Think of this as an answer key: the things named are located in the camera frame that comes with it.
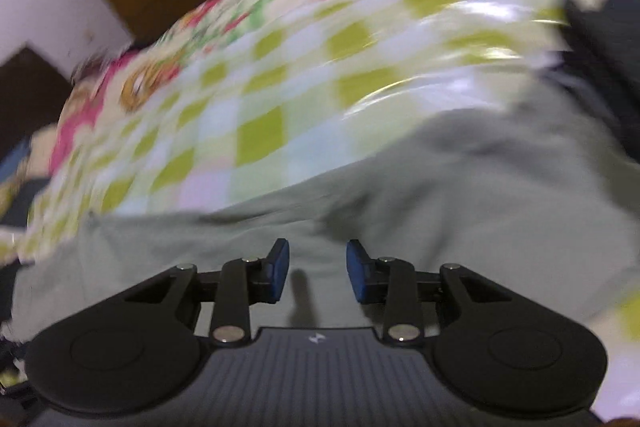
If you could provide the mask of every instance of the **white wall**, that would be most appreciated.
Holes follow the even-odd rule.
[[[68,75],[97,50],[119,50],[130,35],[105,0],[0,0],[0,63],[30,42]]]

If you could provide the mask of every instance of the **gray cloth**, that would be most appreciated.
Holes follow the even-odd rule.
[[[445,113],[379,154],[210,215],[88,216],[78,237],[22,270],[7,334],[56,320],[177,263],[220,269],[290,241],[282,301],[255,327],[357,327],[345,243],[419,270],[462,263],[576,319],[640,280],[635,221],[609,203],[572,138],[570,104],[538,86],[512,114]]]

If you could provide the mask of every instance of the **white logo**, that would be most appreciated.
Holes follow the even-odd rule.
[[[322,333],[316,333],[313,336],[309,337],[309,340],[314,344],[320,344],[326,340],[326,336],[324,336]]]

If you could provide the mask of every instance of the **green and white checkered pattern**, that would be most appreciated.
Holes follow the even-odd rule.
[[[80,144],[37,198],[18,253],[46,257],[89,210],[210,212],[364,158],[438,111],[504,107],[523,57],[555,46],[540,23],[555,13],[552,0],[331,0],[290,12]]]

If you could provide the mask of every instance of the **metal screw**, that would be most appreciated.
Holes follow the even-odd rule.
[[[420,336],[420,330],[411,324],[396,324],[388,329],[389,336],[400,342],[408,342]]]
[[[244,330],[238,326],[220,326],[213,330],[213,338],[222,343],[234,343],[244,339]]]

